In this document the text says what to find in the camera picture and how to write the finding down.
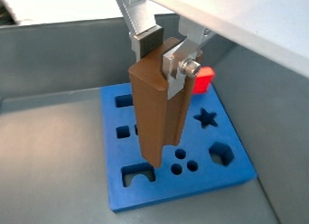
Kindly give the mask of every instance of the hexagonal hole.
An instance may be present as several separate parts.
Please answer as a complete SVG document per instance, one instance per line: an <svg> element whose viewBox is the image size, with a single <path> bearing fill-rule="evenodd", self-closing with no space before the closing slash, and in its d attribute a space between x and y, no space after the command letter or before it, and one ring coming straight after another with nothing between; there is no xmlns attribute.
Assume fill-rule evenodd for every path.
<svg viewBox="0 0 309 224"><path fill-rule="evenodd" d="M226 144L216 142L210 149L209 154L214 163L228 166L234 160L234 153Z"/></svg>

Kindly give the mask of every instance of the rectangular hole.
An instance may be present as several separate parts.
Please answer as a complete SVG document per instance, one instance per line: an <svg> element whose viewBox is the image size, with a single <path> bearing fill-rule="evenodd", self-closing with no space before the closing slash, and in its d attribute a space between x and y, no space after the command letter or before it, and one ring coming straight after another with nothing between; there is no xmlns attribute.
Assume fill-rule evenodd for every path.
<svg viewBox="0 0 309 224"><path fill-rule="evenodd" d="M130 187L131 180L135 175L145 175L150 182L155 181L155 169L149 163L138 163L122 167L122 182L125 187Z"/></svg>
<svg viewBox="0 0 309 224"><path fill-rule="evenodd" d="M138 125L134 126L135 135L139 135Z"/></svg>
<svg viewBox="0 0 309 224"><path fill-rule="evenodd" d="M129 126L119 126L117 128L118 139L130 137L130 127Z"/></svg>
<svg viewBox="0 0 309 224"><path fill-rule="evenodd" d="M117 107L133 106L131 94L115 97Z"/></svg>

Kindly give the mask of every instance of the screw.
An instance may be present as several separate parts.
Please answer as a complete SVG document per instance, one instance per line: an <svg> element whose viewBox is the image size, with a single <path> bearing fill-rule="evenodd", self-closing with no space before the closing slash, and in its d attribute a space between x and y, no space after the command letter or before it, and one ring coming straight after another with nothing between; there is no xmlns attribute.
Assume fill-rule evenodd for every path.
<svg viewBox="0 0 309 224"><path fill-rule="evenodd" d="M189 58L182 66L181 72L190 78L194 78L201 70L201 64L196 62L192 58Z"/></svg>

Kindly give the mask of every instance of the arch-shaped hole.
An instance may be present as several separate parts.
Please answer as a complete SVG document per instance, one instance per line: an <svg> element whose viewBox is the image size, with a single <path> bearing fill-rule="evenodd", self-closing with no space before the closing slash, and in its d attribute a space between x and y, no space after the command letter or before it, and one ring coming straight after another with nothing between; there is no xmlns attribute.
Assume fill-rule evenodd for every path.
<svg viewBox="0 0 309 224"><path fill-rule="evenodd" d="M155 169L149 163L138 163L122 167L121 172L125 187L130 187L131 180L138 174L145 175L150 182L155 181Z"/></svg>

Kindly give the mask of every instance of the square hole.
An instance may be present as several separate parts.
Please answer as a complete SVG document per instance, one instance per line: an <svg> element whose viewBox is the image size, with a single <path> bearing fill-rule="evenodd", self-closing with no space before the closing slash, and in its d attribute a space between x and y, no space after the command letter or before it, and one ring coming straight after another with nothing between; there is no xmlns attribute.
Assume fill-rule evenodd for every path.
<svg viewBox="0 0 309 224"><path fill-rule="evenodd" d="M129 126L119 126L117 128L118 139L130 137L130 127Z"/></svg>
<svg viewBox="0 0 309 224"><path fill-rule="evenodd" d="M117 107L133 106L131 94L115 97Z"/></svg>

